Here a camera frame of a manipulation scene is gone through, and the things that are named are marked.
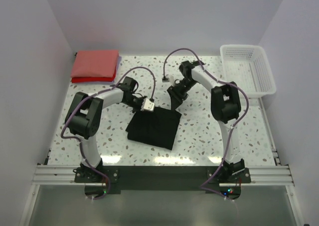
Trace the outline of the black t shirt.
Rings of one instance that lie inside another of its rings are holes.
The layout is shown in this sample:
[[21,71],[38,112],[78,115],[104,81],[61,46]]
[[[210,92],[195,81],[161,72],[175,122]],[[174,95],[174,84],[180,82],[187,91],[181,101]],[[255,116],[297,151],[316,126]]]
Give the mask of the black t shirt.
[[126,132],[132,141],[172,150],[181,113],[156,107],[154,111],[136,112]]

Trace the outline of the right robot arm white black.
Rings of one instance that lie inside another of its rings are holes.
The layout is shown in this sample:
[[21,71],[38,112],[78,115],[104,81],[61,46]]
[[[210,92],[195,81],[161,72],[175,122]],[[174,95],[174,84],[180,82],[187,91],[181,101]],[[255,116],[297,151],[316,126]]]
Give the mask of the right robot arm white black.
[[211,114],[221,130],[223,157],[210,179],[215,176],[227,179],[245,169],[244,160],[240,155],[237,125],[248,112],[249,100],[235,82],[217,80],[202,67],[201,61],[182,62],[179,71],[183,79],[173,83],[167,92],[172,110],[177,109],[186,100],[188,91],[196,84],[202,85],[211,93]]

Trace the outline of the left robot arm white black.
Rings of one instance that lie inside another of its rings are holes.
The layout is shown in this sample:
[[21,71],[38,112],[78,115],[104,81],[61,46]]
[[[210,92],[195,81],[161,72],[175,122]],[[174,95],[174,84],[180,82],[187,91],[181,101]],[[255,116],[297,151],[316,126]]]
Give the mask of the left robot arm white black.
[[103,165],[96,141],[103,109],[115,104],[125,104],[135,112],[143,109],[147,97],[136,96],[137,85],[137,81],[125,77],[123,82],[111,89],[91,95],[83,92],[75,94],[65,118],[61,137],[79,142],[82,166],[98,171]]

